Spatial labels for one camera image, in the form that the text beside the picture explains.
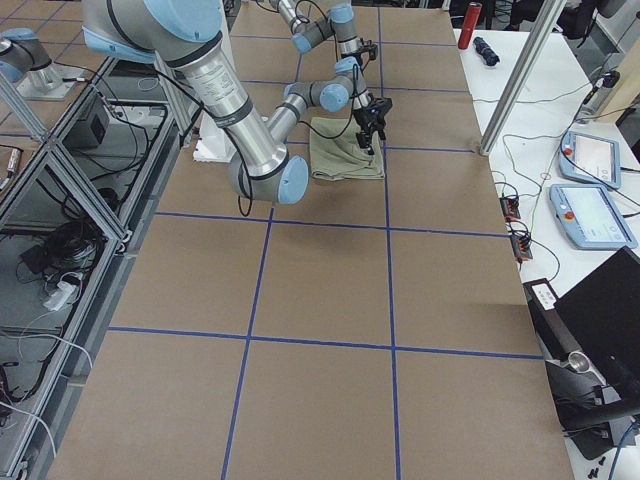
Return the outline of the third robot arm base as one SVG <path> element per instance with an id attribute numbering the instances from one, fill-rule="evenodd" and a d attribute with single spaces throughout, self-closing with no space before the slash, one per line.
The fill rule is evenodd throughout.
<path id="1" fill-rule="evenodd" d="M 28 28 L 1 33 L 1 72 L 29 100 L 63 100 L 85 78 L 84 68 L 55 63 Z"/>

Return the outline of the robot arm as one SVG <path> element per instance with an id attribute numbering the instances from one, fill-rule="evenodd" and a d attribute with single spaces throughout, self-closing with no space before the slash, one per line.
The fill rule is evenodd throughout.
<path id="1" fill-rule="evenodd" d="M 229 180 L 239 197 L 294 204 L 304 195 L 309 167 L 290 155 L 285 140 L 310 108 L 337 112 L 351 110 L 359 127 L 358 147 L 367 159 L 375 155 L 374 143 L 385 137 L 385 116 L 390 99 L 369 92 L 362 55 L 371 59 L 377 46 L 357 33 L 349 2 L 328 10 L 327 17 L 312 22 L 296 1 L 274 1 L 272 7 L 288 24 L 300 53 L 334 39 L 340 58 L 329 80 L 294 83 L 284 101 L 268 118 L 262 118 L 225 55 L 224 11 L 218 1 L 86 1 L 83 33 L 86 45 L 103 55 L 151 64 L 162 59 L 182 73 L 201 106 L 233 144 L 236 153 Z"/>
<path id="2" fill-rule="evenodd" d="M 268 4 L 286 22 L 292 42 L 301 54 L 306 54 L 321 43 L 333 40 L 340 59 L 354 57 L 360 66 L 374 61 L 378 45 L 358 35 L 355 13 L 350 2 L 339 3 L 311 21 L 303 14 L 302 1 L 269 1 Z"/>

